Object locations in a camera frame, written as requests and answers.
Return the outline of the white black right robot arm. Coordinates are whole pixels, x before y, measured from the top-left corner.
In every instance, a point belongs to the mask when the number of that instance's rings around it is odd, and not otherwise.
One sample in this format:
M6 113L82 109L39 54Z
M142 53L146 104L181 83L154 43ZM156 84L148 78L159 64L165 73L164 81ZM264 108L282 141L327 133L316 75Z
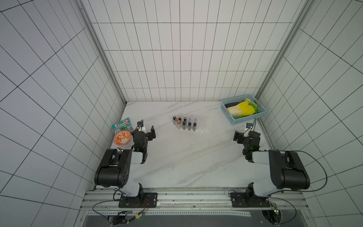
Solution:
M310 187L310 178L296 151L260 151L260 133L235 131L233 140L244 146L243 155L250 163L269 167L269 176L260 182L250 183L246 189L247 198L267 198L283 190L298 191Z

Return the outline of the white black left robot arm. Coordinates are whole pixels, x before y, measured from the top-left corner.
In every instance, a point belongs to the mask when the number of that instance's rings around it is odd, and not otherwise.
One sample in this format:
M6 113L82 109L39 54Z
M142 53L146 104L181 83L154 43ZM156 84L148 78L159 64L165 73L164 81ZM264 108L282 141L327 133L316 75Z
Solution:
M129 179L132 164L144 164L148 153L148 142L156 138L154 127L150 132L133 133L134 145L131 149L109 148L106 150L94 176L97 186L116 187L127 199L144 201L141 184Z

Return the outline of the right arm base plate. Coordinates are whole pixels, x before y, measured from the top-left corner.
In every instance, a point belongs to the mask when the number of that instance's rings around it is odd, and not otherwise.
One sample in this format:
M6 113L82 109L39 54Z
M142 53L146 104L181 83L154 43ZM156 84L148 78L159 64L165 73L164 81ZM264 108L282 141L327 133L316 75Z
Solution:
M246 193L229 192L233 208L269 208L270 204L266 198L258 197L255 195L248 195Z

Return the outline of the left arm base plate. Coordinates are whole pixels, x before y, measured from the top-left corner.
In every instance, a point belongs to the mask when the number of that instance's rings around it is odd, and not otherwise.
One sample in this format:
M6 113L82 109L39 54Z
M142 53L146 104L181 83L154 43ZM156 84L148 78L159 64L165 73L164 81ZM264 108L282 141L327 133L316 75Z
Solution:
M142 193L136 197L122 196L119 201L119 208L155 208L157 206L157 193Z

